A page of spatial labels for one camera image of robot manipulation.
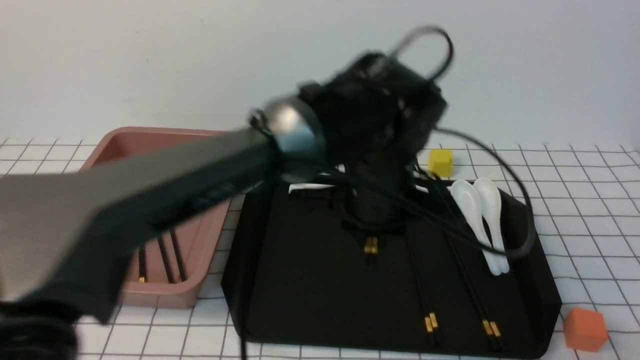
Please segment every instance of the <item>white grid tablecloth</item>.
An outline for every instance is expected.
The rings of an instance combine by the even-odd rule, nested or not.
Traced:
[[[0,177],[77,171],[99,138],[0,138]],[[430,147],[443,147],[430,144]],[[515,197],[522,194],[491,157],[457,143],[452,179],[488,177]],[[525,181],[549,265],[564,306],[604,314],[610,341],[597,354],[564,345],[562,319],[545,359],[636,359],[640,354],[640,153],[630,147],[494,146]],[[420,163],[426,164],[429,151]],[[82,360],[237,358],[220,279],[244,195],[232,202],[210,272],[194,309],[121,307],[110,324],[83,318],[77,325]],[[251,344],[253,358],[469,359],[371,350]]]

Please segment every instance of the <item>white spoon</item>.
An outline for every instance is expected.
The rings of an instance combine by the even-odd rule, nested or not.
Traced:
[[[504,241],[502,240],[502,229],[500,228],[500,212],[502,211],[502,198],[500,197],[500,190],[493,181],[487,178],[479,178],[474,182],[474,188],[476,189],[478,196],[480,197],[480,208],[482,209],[482,216],[489,225],[489,232],[491,233],[491,241],[493,248],[499,251],[504,251]],[[498,265],[503,274],[509,272],[509,261],[503,255],[494,255],[498,259]]]
[[[456,180],[451,186],[451,196],[458,204],[462,215],[465,216],[467,223],[474,231],[476,238],[481,243],[491,246],[489,237],[484,231],[484,225],[482,223],[482,213],[480,210],[480,198],[473,185],[464,180]],[[494,276],[500,275],[500,267],[497,263],[497,258],[490,252],[483,250],[486,264],[489,266],[489,271]]]

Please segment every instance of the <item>yellow block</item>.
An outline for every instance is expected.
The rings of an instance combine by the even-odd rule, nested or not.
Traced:
[[[451,177],[453,175],[453,153],[451,150],[431,150],[429,171],[440,177]]]

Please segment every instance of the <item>black serving tray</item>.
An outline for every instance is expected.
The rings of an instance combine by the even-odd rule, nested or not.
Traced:
[[[248,340],[522,359],[547,351],[562,303],[537,236],[526,258],[494,277],[480,250],[416,219],[379,236],[372,262],[336,210],[344,189],[288,189],[264,184],[246,195],[222,278],[236,331],[246,324]],[[416,191],[412,197],[445,213],[429,195]],[[526,226],[525,206],[502,193],[507,248],[521,244]],[[417,271],[437,315],[437,347],[426,336],[405,236],[412,238]],[[479,301],[499,327],[499,350],[490,346],[448,241],[455,242]]]

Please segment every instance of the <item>pink plastic basket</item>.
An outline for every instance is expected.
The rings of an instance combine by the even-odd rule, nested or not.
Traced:
[[[110,132],[100,141],[81,171],[131,155],[220,134],[221,131],[122,127]],[[185,281],[181,281],[178,276],[177,255],[170,234],[164,234],[162,239],[168,249],[167,259],[174,283],[168,281],[158,241],[150,239],[145,247],[145,282],[140,281],[139,261],[136,256],[131,263],[122,291],[122,303],[173,308],[194,306],[202,282],[207,276],[228,208],[229,202],[225,202],[175,229],[175,238],[184,263]]]

